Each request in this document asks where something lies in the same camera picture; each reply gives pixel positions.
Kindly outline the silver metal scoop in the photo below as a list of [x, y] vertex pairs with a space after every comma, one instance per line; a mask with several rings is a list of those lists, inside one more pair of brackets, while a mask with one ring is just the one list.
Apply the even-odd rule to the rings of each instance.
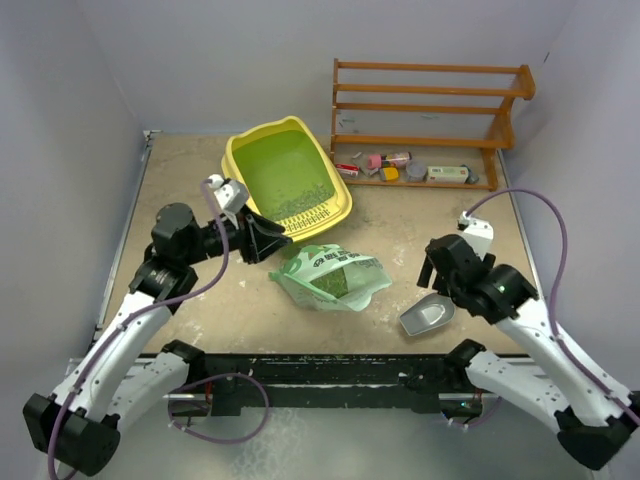
[[402, 313], [399, 321], [407, 335], [417, 336], [448, 324], [455, 309], [449, 297], [431, 293]]

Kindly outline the green cat litter bag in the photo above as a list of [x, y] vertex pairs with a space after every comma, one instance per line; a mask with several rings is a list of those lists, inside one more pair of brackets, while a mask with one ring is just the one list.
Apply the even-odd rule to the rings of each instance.
[[337, 244], [305, 246], [269, 278], [298, 306], [315, 311], [360, 312], [392, 285], [377, 258]]

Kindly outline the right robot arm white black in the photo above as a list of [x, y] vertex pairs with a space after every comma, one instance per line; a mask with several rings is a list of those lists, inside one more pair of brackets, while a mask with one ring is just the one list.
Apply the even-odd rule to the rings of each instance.
[[536, 288], [515, 268], [479, 257], [466, 239], [433, 239], [418, 284], [479, 316], [516, 342], [541, 369], [537, 377], [465, 340], [449, 355], [446, 383], [473, 385], [517, 406], [547, 426], [582, 466], [598, 471], [638, 427], [639, 395], [606, 373], [559, 325]]

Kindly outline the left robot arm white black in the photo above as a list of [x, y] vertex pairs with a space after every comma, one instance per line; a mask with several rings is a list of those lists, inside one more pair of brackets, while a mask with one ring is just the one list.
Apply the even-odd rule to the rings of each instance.
[[184, 203], [156, 215], [151, 244], [116, 317], [81, 363], [48, 396], [32, 395], [23, 408], [34, 446], [46, 454], [50, 478], [67, 466], [87, 477], [113, 457], [122, 435], [167, 393], [202, 387], [201, 350], [170, 343], [138, 374], [129, 374], [142, 350], [181, 304], [199, 295], [194, 264], [240, 252], [247, 264], [291, 244], [283, 226], [242, 206], [231, 220], [199, 226]]

